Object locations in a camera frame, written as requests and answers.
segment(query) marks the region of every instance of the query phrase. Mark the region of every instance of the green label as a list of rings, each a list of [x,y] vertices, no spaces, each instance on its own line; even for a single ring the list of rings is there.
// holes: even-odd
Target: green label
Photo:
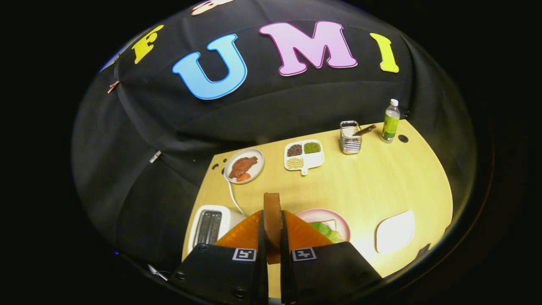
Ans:
[[[393,140],[398,124],[399,118],[392,118],[386,114],[384,117],[384,128],[382,128],[382,137],[388,141]]]

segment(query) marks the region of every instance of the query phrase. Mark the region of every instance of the lettuce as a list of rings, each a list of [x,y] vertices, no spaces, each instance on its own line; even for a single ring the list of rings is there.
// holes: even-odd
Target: lettuce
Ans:
[[[314,223],[308,223],[313,228],[322,233],[323,236],[331,240],[334,244],[344,242],[344,238],[339,234],[339,232],[332,230],[328,225],[316,221]]]

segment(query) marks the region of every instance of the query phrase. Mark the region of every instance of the blue letter u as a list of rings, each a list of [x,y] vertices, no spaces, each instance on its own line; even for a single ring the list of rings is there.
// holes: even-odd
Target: blue letter u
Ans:
[[[229,34],[211,41],[209,51],[216,50],[228,68],[228,75],[220,81],[210,81],[198,63],[199,52],[190,53],[173,66],[173,73],[183,79],[192,94],[200,99],[216,99],[237,89],[247,77],[247,66],[235,47],[237,35]]]

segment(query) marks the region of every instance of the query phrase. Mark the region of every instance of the toaster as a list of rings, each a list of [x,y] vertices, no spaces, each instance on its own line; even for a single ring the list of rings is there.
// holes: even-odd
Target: toaster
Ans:
[[[198,244],[214,244],[231,228],[242,222],[246,216],[239,212],[218,205],[201,206],[194,216],[190,228],[187,254]]]

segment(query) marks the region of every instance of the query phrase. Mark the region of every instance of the letter m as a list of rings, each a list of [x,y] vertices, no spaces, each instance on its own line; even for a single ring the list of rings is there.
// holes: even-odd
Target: letter m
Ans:
[[[355,67],[358,62],[352,57],[342,31],[342,25],[330,21],[318,21],[312,37],[286,22],[272,23],[260,28],[261,34],[269,35],[273,39],[282,59],[279,73],[284,76],[307,70],[307,65],[298,60],[296,50],[316,68],[322,67],[326,48],[330,55],[327,60],[330,67]]]

